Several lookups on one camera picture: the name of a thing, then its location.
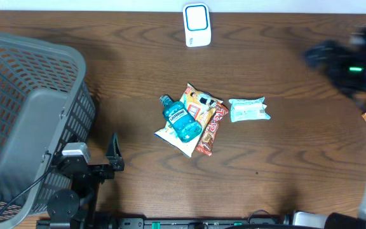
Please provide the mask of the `green white packet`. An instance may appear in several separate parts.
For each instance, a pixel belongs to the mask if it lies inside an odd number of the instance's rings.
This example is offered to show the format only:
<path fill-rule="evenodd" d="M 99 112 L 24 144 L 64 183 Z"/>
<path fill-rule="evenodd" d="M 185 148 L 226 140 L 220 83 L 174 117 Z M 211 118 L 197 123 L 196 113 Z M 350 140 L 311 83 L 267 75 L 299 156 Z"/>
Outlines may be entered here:
<path fill-rule="evenodd" d="M 265 97 L 258 99 L 229 99 L 231 104 L 230 118 L 232 122 L 247 120 L 270 120 L 266 113 Z"/>

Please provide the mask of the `yellow white snack bag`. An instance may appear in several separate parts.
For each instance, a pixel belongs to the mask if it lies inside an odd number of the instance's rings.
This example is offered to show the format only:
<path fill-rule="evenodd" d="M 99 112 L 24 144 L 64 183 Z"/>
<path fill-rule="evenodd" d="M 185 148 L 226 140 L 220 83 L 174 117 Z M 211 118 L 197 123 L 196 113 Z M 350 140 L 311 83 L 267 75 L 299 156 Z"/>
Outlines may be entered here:
<path fill-rule="evenodd" d="M 222 101 L 206 92 L 195 89 L 191 84 L 187 84 L 186 90 L 177 101 L 181 101 L 193 118 L 201 124 L 201 134 L 192 141 L 183 143 L 177 137 L 172 126 L 166 121 L 165 127 L 156 131 L 154 135 L 179 149 L 185 156 L 191 157 L 200 137 L 203 135 L 203 131 L 215 113 L 216 105 L 222 104 Z"/>

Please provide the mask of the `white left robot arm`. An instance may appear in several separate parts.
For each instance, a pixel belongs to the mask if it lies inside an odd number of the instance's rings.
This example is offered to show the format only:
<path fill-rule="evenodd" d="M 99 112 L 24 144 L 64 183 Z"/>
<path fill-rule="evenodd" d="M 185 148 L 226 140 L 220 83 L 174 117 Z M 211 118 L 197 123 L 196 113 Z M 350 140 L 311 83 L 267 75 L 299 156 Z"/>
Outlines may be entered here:
<path fill-rule="evenodd" d="M 57 172 L 71 180 L 71 187 L 56 191 L 47 203 L 48 228 L 117 228 L 108 213 L 96 213 L 100 185 L 124 170 L 118 135 L 113 134 L 105 164 L 90 165 L 90 152 L 83 142 L 66 144 Z"/>

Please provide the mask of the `orange red candy bar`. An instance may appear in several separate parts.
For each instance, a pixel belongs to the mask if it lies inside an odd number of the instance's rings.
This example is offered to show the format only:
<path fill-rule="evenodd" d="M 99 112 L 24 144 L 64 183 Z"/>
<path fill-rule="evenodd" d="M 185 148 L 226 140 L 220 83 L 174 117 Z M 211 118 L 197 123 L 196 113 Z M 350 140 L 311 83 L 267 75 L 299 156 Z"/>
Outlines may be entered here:
<path fill-rule="evenodd" d="M 203 135 L 195 148 L 197 152 L 203 153 L 207 156 L 212 155 L 212 148 L 214 146 L 214 141 L 220 126 L 220 122 L 228 113 L 229 110 L 227 107 L 225 107 L 225 105 L 216 105 L 215 113 L 207 124 L 205 130 L 203 131 Z"/>

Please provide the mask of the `blue Listerine mouthwash bottle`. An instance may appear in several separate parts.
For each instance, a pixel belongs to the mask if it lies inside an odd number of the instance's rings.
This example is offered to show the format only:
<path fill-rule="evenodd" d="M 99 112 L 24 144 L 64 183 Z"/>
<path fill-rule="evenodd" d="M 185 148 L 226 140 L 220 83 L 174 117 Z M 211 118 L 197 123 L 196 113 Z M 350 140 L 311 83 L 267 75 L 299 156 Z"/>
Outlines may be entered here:
<path fill-rule="evenodd" d="M 201 134 L 201 124 L 193 118 L 181 101 L 173 101 L 168 95 L 162 95 L 159 100 L 164 107 L 162 114 L 165 120 L 183 143 L 192 141 Z"/>

